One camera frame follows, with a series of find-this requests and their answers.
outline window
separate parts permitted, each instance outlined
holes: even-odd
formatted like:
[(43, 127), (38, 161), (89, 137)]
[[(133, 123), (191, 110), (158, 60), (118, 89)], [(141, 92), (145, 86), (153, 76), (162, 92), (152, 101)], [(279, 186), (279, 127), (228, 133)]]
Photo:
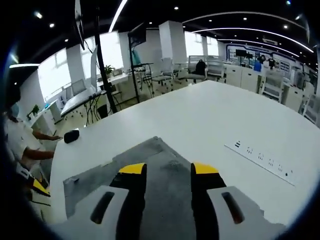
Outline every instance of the window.
[(206, 42), (208, 46), (208, 55), (219, 56), (218, 41), (215, 38), (206, 37)]
[(189, 56), (202, 56), (204, 49), (202, 46), (202, 37), (200, 34), (192, 32), (184, 32), (186, 55)]
[[(95, 44), (95, 37), (89, 37), (85, 40), (88, 43), (89, 48), (93, 52), (96, 44)], [(119, 35), (118, 32), (110, 32), (104, 33), (100, 35), (100, 43), (101, 43), (101, 52), (102, 52), (102, 59), (103, 64), (111, 65), (116, 69), (121, 69), (124, 67), (124, 63), (122, 60), (121, 55), (121, 48), (119, 42)], [(85, 50), (80, 48), (81, 50), (81, 58), (82, 58), (82, 65), (84, 70), (85, 78), (91, 78), (91, 52), (88, 50), (87, 44), (84, 43)]]
[(60, 88), (71, 82), (66, 49), (44, 60), (38, 67), (38, 73), (41, 92), (46, 102), (54, 94), (61, 92)]

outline face mask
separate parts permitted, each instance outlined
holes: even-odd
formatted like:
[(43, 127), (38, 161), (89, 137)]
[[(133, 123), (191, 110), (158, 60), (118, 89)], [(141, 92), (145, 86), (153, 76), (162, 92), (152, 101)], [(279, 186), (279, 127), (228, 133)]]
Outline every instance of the face mask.
[(17, 118), (18, 117), (18, 114), (19, 114), (19, 106), (18, 104), (14, 104), (12, 107), (11, 107), (11, 111), (12, 111), (12, 116)]

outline black pole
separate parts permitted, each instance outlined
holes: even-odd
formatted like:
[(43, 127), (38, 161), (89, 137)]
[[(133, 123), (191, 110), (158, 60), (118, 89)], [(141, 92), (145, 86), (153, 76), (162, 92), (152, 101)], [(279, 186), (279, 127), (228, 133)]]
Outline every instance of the black pole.
[(132, 73), (135, 97), (136, 97), (136, 100), (137, 100), (137, 102), (139, 104), (140, 103), (140, 98), (139, 98), (137, 82), (136, 82), (136, 76), (135, 76), (134, 61), (132, 59), (132, 49), (131, 49), (132, 43), (131, 43), (130, 33), (128, 33), (128, 40), (129, 40), (129, 54), (130, 54), (130, 63), (131, 63), (131, 73)]
[(103, 88), (106, 91), (106, 96), (109, 100), (110, 107), (112, 112), (115, 114), (117, 112), (117, 108), (115, 105), (114, 98), (112, 96), (112, 88), (111, 83), (108, 82), (107, 75), (104, 68), (104, 60), (102, 58), (102, 52), (101, 52), (101, 43), (100, 43), (100, 27), (99, 27), (99, 6), (96, 6), (95, 9), (95, 19), (94, 19), (94, 40), (95, 44), (97, 45), (97, 58), (99, 63), (99, 69), (103, 81)]

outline ceiling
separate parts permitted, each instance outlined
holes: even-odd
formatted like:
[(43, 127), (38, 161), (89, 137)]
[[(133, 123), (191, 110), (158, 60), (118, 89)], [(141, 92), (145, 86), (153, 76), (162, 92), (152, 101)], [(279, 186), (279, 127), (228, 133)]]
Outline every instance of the ceiling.
[[(103, 33), (109, 30), (121, 0), (80, 0), (80, 2), (83, 15), (84, 37), (86, 38), (94, 35), (97, 2), (99, 2), (100, 31)], [(188, 21), (184, 23), (185, 30), (190, 32), (212, 28), (265, 30), (287, 36), (315, 50), (313, 46), (317, 44), (316, 39), (318, 37), (320, 39), (320, 31), (316, 32), (313, 30), (313, 27), (316, 27), (317, 16), (311, 14), (313, 10), (312, 1), (292, 0), (291, 2), (291, 5), (287, 5), (285, 0), (269, 0), (268, 2), (250, 1), (249, 3), (245, 3), (244, 1), (219, 1), (219, 4), (215, 1), (128, 0), (113, 30), (119, 32), (130, 31), (142, 22), (152, 22), (150, 27), (157, 27), (167, 20), (185, 22), (196, 17), (215, 13), (252, 11), (277, 15), (294, 21), (302, 27), (272, 16), (237, 13), (207, 16)], [(31, 0), (22, 1), (22, 3), (19, 1), (18, 10), (14, 5), (14, 1), (11, 4), (13, 4), (12, 9), (14, 10), (14, 17), (11, 21), (11, 30), (13, 31), (11, 35), (8, 34), (7, 49), (9, 50), (9, 47), (11, 47), (11, 51), (18, 57), (19, 63), (41, 63), (60, 49), (69, 48), (77, 44), (73, 29), (73, 0)], [(35, 11), (39, 11), (43, 18), (37, 18), (34, 15)], [(299, 20), (295, 20), (300, 14), (302, 14), (302, 17)], [(305, 29), (305, 15), (307, 16), (311, 32), (309, 41), (307, 40), (307, 31)], [(54, 23), (55, 26), (50, 28), (50, 23)], [(281, 46), (279, 45), (278, 47), (299, 55), (300, 57), (295, 58), (303, 63), (310, 63), (310, 67), (316, 69), (317, 55), (315, 53), (311, 53), (300, 45), (283, 37), (257, 31), (231, 29), (203, 31), (200, 34), (212, 37), (216, 35), (217, 39), (239, 39), (254, 42), (262, 42), (262, 38), (274, 40), (281, 43)], [(9, 75), (14, 76), (16, 81), (21, 79), (20, 83), (30, 74), (30, 70), (25, 68), (12, 68), (9, 71)]]

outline power strip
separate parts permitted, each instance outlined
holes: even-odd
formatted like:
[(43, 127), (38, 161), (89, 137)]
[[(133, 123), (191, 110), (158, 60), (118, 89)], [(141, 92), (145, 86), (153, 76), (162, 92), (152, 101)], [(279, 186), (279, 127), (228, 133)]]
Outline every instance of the power strip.
[(275, 158), (269, 157), (263, 151), (253, 149), (249, 144), (244, 144), (242, 141), (234, 141), (230, 144), (225, 144), (228, 149), (235, 151), (237, 154), (245, 157), (251, 162), (257, 164), (268, 172), (278, 176), (285, 180), (287, 183), (295, 186), (294, 184), (294, 172), (287, 165), (281, 163)]

